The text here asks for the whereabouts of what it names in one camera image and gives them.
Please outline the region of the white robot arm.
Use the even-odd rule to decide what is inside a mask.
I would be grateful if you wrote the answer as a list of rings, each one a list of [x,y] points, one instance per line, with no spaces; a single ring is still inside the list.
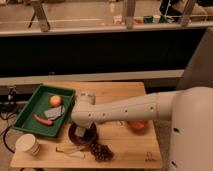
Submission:
[[[94,122],[171,120],[169,171],[213,171],[213,88],[158,92],[95,104],[77,96],[71,119],[82,137]]]

